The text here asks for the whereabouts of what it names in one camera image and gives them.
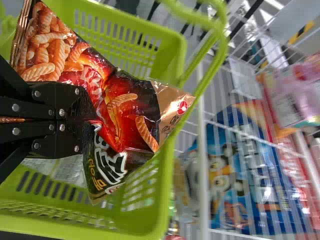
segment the cartoon character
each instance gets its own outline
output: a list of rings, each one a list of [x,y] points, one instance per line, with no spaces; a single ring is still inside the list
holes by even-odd
[[[208,154],[208,169],[209,169],[209,192],[211,205],[211,216],[213,217],[223,200],[226,192],[231,188],[236,190],[237,196],[244,196],[245,191],[243,181],[236,179],[236,173],[229,163],[229,159],[238,153],[237,147],[233,144],[226,143],[221,148],[222,155]],[[197,151],[192,150],[188,153],[188,158],[191,163],[185,170],[185,176],[190,196],[190,201],[193,210],[199,210],[199,172],[197,164]]]
[[[244,196],[244,183],[236,179],[236,173],[229,163],[229,159],[238,153],[233,144],[222,146],[222,155],[209,155],[210,172],[209,185],[211,196],[211,216],[213,217],[219,208],[220,202],[224,200],[227,191],[234,188],[237,196]]]

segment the curly snack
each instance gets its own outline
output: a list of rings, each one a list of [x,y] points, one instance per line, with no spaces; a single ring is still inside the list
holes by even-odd
[[[49,62],[48,50],[45,47],[39,47],[35,52],[34,64],[42,64]]]
[[[38,17],[38,34],[48,34],[50,33],[50,24],[52,21],[53,12],[48,8],[45,7],[43,10],[39,12]]]
[[[41,75],[52,73],[55,70],[55,68],[56,66],[51,62],[36,64],[28,68],[27,70],[25,70],[21,74],[21,77],[25,81],[30,81],[32,78],[40,77]]]
[[[157,143],[157,140],[151,135],[148,126],[145,122],[144,116],[137,116],[135,119],[135,125],[138,129],[141,137],[143,140],[148,144],[148,146],[151,148],[151,150],[155,153],[159,149],[159,144]]]
[[[84,50],[86,50],[90,47],[91,47],[90,44],[88,44],[86,42],[77,43],[70,51],[68,60],[71,62],[77,62],[80,55],[84,52]]]

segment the chip bag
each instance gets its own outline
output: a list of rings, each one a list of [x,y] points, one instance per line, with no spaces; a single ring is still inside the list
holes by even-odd
[[[88,92],[98,116],[90,120],[98,135],[83,158],[93,203],[152,158],[195,99],[115,67],[40,0],[24,1],[10,64],[27,82],[56,81]]]
[[[265,144],[264,130],[233,106],[214,121],[225,127],[206,125],[211,228],[260,236],[312,232],[306,199],[284,170],[289,163]],[[179,169],[174,172],[184,173],[183,180],[174,178],[176,208],[183,219],[199,217],[197,158],[195,140],[175,164]]]

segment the white shelf bar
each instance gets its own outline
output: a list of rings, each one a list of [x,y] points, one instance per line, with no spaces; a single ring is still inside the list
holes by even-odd
[[[196,78],[199,83],[203,78],[203,64],[200,63],[196,69]],[[205,128],[205,113],[204,113],[205,103],[204,96],[202,95],[198,102],[197,109],[197,132],[198,132],[198,169],[200,169],[199,174],[199,185],[201,186],[199,191],[199,203],[200,203],[200,239],[209,240],[209,204],[208,204],[208,158],[207,158],[207,135]]]

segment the red logo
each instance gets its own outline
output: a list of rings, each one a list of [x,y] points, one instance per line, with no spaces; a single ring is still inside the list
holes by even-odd
[[[294,71],[294,74],[297,79],[299,79],[301,81],[307,80],[307,77],[305,76],[303,68],[301,66],[299,66],[299,65],[294,66],[293,71]]]
[[[178,113],[178,115],[182,115],[187,111],[188,107],[188,103],[186,101],[182,101],[180,102],[178,110],[176,112]]]

